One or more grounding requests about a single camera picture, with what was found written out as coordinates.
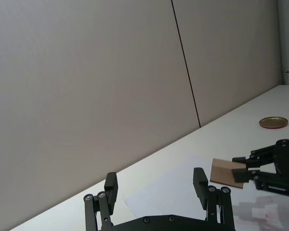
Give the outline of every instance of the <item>screw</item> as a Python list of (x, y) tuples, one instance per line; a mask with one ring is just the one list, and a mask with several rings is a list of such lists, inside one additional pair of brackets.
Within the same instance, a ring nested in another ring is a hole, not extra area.
[(99, 197), (103, 198), (106, 194), (104, 192), (101, 192), (100, 194), (98, 194)]
[(229, 190), (228, 188), (223, 188), (222, 191), (223, 191), (224, 193), (228, 193), (230, 190)]
[(144, 218), (144, 223), (150, 223), (150, 218), (149, 217), (145, 217)]
[(210, 192), (214, 192), (214, 191), (215, 191), (215, 188), (214, 188), (214, 187), (209, 187), (209, 191), (210, 191)]
[(169, 221), (174, 221), (174, 216), (169, 216)]

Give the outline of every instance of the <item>gold lid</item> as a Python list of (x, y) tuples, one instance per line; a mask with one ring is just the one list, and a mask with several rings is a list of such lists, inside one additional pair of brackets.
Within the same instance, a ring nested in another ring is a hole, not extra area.
[(283, 117), (278, 116), (272, 116), (272, 117), (266, 117), (259, 121), (259, 124), (263, 128), (268, 129), (277, 129), (277, 128), (283, 128), (288, 125), (288, 120)]

